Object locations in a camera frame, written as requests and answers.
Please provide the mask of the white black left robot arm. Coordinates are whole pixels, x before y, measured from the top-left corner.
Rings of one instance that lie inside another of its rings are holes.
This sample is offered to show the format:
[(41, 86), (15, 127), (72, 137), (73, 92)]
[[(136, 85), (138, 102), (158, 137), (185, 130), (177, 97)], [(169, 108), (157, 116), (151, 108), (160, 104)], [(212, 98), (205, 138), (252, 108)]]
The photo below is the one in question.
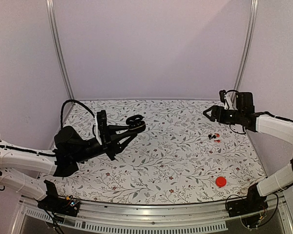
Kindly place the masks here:
[(54, 150), (29, 149), (0, 139), (0, 185), (38, 201), (43, 200), (51, 211), (57, 212), (63, 207), (63, 201), (57, 197), (55, 185), (39, 182), (20, 172), (21, 169), (53, 177), (69, 177), (79, 170), (80, 163), (94, 157), (106, 154), (114, 160), (145, 129), (144, 123), (141, 126), (101, 126), (98, 137), (83, 140), (73, 127), (66, 126), (55, 136)]

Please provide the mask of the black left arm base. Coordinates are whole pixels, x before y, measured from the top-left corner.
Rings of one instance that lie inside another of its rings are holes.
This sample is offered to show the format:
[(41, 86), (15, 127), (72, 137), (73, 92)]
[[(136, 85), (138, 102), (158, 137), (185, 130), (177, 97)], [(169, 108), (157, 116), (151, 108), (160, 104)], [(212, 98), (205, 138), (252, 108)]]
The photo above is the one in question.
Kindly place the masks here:
[(45, 180), (46, 197), (38, 200), (38, 207), (48, 212), (76, 217), (80, 209), (80, 199), (72, 195), (61, 197), (58, 195), (54, 183)]

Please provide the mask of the black earbud red tip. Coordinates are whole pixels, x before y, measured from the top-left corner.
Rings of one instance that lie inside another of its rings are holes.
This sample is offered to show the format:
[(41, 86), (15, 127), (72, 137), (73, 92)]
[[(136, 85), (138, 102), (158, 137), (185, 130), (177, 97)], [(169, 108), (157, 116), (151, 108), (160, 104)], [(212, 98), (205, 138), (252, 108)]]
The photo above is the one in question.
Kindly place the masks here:
[(208, 138), (209, 138), (209, 139), (217, 139), (217, 138), (219, 138), (219, 137), (220, 137), (219, 134), (209, 134), (209, 135), (208, 135)]

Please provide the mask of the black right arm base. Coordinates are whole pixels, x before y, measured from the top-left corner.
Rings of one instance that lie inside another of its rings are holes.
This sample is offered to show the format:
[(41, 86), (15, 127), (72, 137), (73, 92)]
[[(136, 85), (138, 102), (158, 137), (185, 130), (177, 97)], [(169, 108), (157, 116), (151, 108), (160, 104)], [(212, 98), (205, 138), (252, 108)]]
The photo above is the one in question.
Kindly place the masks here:
[(231, 201), (228, 201), (227, 199), (225, 201), (225, 208), (229, 217), (247, 215), (267, 209), (268, 204), (266, 199), (267, 196), (260, 196), (256, 183), (248, 188), (247, 196), (245, 198), (240, 197), (238, 200)]

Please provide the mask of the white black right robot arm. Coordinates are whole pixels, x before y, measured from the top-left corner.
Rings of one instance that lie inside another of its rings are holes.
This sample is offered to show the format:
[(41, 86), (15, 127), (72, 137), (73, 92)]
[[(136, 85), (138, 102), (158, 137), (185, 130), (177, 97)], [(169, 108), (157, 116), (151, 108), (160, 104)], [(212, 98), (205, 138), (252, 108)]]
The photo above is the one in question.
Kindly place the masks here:
[[(203, 111), (212, 122), (228, 126), (240, 125), (244, 131), (267, 135), (293, 146), (293, 120), (273, 115), (268, 111), (256, 112), (251, 92), (235, 93), (235, 102), (231, 102), (228, 92), (219, 92), (222, 105), (213, 105)], [(293, 156), (290, 162), (272, 175), (252, 185), (248, 189), (247, 198), (243, 201), (243, 209), (254, 212), (261, 206), (266, 196), (285, 190), (293, 185)]]

